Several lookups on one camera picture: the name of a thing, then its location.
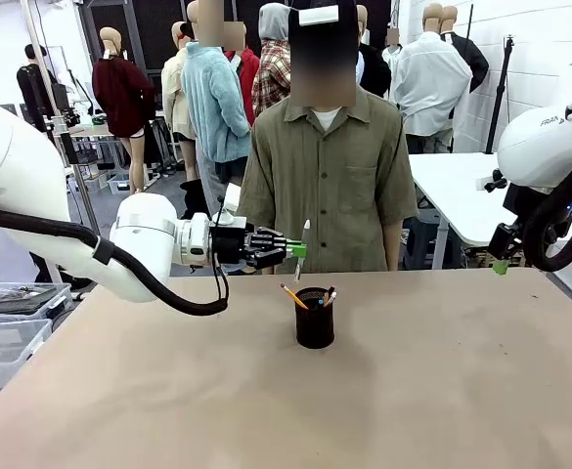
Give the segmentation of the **clear plastic bin with items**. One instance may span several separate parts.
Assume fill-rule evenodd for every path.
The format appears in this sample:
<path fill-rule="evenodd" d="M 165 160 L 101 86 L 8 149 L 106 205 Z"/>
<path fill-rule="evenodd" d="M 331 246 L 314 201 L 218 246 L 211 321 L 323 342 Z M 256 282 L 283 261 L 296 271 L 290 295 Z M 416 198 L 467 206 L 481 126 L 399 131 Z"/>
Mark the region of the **clear plastic bin with items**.
<path fill-rule="evenodd" d="M 69 283 L 0 283 L 0 322 L 53 320 L 72 304 Z"/>

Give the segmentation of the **black tripod stand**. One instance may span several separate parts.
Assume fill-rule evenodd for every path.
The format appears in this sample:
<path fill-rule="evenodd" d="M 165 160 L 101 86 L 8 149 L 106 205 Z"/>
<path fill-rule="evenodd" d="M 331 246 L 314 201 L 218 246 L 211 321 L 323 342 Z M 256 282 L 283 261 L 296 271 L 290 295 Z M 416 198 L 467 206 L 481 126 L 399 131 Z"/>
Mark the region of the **black tripod stand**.
<path fill-rule="evenodd" d="M 499 79 L 499 83 L 496 89 L 496 96 L 494 101 L 494 107 L 492 111 L 492 116 L 490 120 L 490 126 L 488 131 L 488 138 L 485 147 L 486 154 L 492 154 L 496 136 L 496 129 L 499 122 L 501 106 L 503 102 L 504 92 L 506 90 L 506 83 L 507 83 L 507 72 L 508 66 L 510 62 L 510 56 L 514 47 L 514 38 L 512 35 L 508 35 L 506 37 L 505 46 L 504 46 L 504 59 L 502 63 L 501 75 Z"/>

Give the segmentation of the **mannequin in teal fleece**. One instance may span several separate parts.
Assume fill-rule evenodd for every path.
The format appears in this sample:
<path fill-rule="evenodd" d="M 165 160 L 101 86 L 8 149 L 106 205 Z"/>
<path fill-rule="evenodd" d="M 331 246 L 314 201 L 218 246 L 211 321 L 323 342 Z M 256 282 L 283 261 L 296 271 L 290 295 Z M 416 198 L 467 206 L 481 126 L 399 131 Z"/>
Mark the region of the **mannequin in teal fleece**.
<path fill-rule="evenodd" d="M 242 183 L 250 155 L 250 125 L 238 76 L 221 43 L 208 36 L 209 1 L 192 0 L 187 7 L 195 40 L 187 45 L 181 78 L 198 139 L 200 174 L 216 199 L 229 183 Z"/>

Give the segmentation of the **black mesh pen holder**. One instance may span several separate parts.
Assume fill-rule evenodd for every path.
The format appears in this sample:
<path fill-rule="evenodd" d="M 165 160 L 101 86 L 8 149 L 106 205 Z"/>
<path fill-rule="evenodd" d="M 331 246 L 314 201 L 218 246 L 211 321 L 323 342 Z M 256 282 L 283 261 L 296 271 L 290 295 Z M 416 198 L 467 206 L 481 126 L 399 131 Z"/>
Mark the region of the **black mesh pen holder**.
<path fill-rule="evenodd" d="M 307 287 L 296 292 L 308 307 L 305 310 L 295 304 L 296 340 L 307 349 L 325 349 L 334 340 L 333 303 L 323 307 L 327 291 L 321 287 Z"/>

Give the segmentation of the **person in olive shirt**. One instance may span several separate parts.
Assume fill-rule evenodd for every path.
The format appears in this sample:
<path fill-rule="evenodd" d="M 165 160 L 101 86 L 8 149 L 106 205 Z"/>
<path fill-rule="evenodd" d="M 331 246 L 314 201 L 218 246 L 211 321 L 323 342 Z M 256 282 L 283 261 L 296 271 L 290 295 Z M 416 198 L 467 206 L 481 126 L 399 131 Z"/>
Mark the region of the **person in olive shirt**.
<path fill-rule="evenodd" d="M 355 0 L 293 0 L 291 91 L 251 130 L 240 213 L 311 233 L 302 273 L 388 271 L 382 229 L 417 212 L 403 120 L 356 79 Z"/>

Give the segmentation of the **background person in black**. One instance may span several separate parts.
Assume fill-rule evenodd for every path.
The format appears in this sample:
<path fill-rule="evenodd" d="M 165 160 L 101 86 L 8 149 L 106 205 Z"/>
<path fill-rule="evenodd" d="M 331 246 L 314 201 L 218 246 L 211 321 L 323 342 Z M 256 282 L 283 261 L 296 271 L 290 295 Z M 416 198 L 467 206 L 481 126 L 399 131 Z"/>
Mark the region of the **background person in black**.
<path fill-rule="evenodd" d="M 53 107 L 40 72 L 33 45 L 27 44 L 24 47 L 24 53 L 28 59 L 28 64 L 21 66 L 17 71 L 17 81 L 22 92 L 27 115 L 38 131 L 46 133 L 46 120 L 54 115 Z"/>

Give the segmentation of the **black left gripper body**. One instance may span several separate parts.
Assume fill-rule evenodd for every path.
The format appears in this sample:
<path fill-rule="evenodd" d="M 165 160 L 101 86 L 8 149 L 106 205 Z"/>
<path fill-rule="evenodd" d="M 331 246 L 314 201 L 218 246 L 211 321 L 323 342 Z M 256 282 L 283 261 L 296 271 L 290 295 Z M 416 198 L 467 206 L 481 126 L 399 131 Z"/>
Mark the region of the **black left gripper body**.
<path fill-rule="evenodd" d="M 255 226 L 245 218 L 235 218 L 229 225 L 213 221 L 210 228 L 211 263 L 234 268 L 255 268 L 247 246 L 247 237 L 254 233 Z"/>

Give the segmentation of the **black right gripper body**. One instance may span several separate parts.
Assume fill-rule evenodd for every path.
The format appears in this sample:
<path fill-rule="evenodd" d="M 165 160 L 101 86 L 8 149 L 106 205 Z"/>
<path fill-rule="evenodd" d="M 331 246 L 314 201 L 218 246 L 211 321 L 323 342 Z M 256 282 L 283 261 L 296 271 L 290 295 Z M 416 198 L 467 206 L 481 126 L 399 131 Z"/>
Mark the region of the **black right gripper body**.
<path fill-rule="evenodd" d="M 524 228 L 521 223 L 499 223 L 488 244 L 487 252 L 497 260 L 510 260 L 523 250 Z"/>

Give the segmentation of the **mannequin in black white jacket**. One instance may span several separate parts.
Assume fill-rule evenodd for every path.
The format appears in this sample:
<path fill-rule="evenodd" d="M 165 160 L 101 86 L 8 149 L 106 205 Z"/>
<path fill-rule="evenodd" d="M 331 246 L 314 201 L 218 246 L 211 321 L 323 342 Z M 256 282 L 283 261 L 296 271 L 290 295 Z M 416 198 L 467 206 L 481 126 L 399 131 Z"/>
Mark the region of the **mannequin in black white jacket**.
<path fill-rule="evenodd" d="M 454 25 L 457 16 L 458 9 L 455 6 L 445 6 L 443 8 L 440 35 L 445 42 L 455 47 L 469 66 L 472 73 L 470 92 L 474 92 L 484 81 L 489 70 L 489 63 L 471 39 L 455 33 Z"/>

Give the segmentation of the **mannequin in white shirt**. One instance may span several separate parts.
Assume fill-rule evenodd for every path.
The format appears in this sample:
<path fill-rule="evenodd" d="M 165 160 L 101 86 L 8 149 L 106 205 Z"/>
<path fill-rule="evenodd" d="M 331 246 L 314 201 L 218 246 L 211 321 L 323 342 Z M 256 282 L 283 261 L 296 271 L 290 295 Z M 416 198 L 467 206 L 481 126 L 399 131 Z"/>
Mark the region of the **mannequin in white shirt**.
<path fill-rule="evenodd" d="M 465 132 L 472 73 L 457 49 L 440 37 L 443 7 L 422 13 L 422 34 L 405 45 L 393 73 L 394 98 L 410 154 L 442 153 Z"/>

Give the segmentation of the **mannequin in cream jacket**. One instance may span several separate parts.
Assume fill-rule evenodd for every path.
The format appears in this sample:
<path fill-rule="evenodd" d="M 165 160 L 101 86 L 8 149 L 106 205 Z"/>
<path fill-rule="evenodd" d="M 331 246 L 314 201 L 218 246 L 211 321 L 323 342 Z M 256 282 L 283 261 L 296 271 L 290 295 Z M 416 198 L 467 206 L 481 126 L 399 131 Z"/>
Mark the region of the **mannequin in cream jacket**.
<path fill-rule="evenodd" d="M 188 181 L 198 178 L 196 134 L 189 114 L 189 102 L 182 87 L 182 71 L 188 58 L 187 45 L 194 41 L 192 25 L 176 21 L 171 36 L 177 53 L 168 59 L 161 71 L 162 109 L 164 121 L 179 139 Z"/>

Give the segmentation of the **yellow pencil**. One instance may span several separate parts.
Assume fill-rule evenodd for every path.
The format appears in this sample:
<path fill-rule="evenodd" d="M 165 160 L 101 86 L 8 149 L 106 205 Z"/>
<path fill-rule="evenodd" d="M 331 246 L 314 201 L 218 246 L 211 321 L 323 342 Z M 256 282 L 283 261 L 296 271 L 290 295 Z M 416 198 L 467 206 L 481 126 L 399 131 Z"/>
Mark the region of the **yellow pencil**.
<path fill-rule="evenodd" d="M 305 309 L 305 310 L 308 309 L 308 307 L 305 305 L 305 303 L 284 283 L 280 283 L 280 288 L 288 295 L 289 298 L 291 298 L 294 301 L 294 303 L 298 307 Z"/>

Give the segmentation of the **white pen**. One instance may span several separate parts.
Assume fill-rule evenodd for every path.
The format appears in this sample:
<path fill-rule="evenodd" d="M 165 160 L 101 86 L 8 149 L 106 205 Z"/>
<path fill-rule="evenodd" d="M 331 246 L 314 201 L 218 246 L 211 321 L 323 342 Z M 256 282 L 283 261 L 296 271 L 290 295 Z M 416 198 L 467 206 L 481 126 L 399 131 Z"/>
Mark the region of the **white pen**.
<path fill-rule="evenodd" d="M 294 282 L 299 283 L 303 265 L 306 259 L 308 245 L 309 245 L 309 237 L 311 233 L 311 221 L 307 219 L 304 223 L 301 239 L 298 244 L 295 245 L 293 248 L 293 255 L 296 258 L 296 266 L 294 271 Z"/>

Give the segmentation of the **mannequin in maroon dress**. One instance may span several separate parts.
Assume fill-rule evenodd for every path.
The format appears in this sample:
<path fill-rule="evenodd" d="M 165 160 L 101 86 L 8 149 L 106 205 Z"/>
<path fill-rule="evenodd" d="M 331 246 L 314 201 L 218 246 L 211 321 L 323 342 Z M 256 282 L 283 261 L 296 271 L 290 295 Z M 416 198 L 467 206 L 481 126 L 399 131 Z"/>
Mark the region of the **mannequin in maroon dress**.
<path fill-rule="evenodd" d="M 93 66 L 95 98 L 106 115 L 109 131 L 130 158 L 132 193 L 145 189 L 146 127 L 154 118 L 154 86 L 145 73 L 122 55 L 118 30 L 104 26 L 99 32 L 104 52 Z"/>

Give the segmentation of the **large white table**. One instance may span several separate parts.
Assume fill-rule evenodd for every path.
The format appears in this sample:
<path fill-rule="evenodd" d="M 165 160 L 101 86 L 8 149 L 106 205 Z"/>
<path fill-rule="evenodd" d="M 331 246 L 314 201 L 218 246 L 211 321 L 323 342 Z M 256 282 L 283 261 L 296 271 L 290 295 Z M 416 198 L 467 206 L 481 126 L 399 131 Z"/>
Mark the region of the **large white table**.
<path fill-rule="evenodd" d="M 417 186 L 465 243 L 486 246 L 498 224 L 515 220 L 504 208 L 505 190 L 480 189 L 480 182 L 498 167 L 495 155 L 414 154 L 410 164 Z"/>

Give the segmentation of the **mannequin in plaid hoodie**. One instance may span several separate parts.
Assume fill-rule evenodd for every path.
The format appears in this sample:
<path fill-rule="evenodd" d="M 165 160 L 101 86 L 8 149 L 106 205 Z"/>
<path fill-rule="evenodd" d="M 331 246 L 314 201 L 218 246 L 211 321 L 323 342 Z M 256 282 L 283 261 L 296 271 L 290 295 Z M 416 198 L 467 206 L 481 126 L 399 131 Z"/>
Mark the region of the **mannequin in plaid hoodie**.
<path fill-rule="evenodd" d="M 255 117 L 290 93 L 288 17 L 289 7 L 283 3 L 267 3 L 259 10 L 261 54 L 251 89 Z"/>

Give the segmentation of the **person's left forearm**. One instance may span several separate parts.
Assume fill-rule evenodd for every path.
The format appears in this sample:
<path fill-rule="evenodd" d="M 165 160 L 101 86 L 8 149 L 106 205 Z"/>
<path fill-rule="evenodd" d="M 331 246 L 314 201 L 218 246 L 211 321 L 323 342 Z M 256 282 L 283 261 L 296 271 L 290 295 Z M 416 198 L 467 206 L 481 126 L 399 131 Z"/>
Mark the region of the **person's left forearm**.
<path fill-rule="evenodd" d="M 399 222 L 384 227 L 382 229 L 382 235 L 387 270 L 389 272 L 395 272 L 399 268 L 402 223 Z"/>

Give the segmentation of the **mannequin in red jacket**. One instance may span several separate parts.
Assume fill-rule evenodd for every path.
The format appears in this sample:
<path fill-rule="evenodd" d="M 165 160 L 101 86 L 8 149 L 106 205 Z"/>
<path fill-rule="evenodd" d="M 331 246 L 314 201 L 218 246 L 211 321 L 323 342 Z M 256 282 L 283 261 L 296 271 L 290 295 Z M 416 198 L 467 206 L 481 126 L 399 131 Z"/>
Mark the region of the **mannequin in red jacket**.
<path fill-rule="evenodd" d="M 254 52 L 246 45 L 246 26 L 241 21 L 242 25 L 242 39 L 243 47 L 241 50 L 225 50 L 224 55 L 234 72 L 237 74 L 241 85 L 242 102 L 246 115 L 246 119 L 250 126 L 253 125 L 255 115 L 252 104 L 252 88 L 253 81 L 259 68 L 259 58 Z"/>

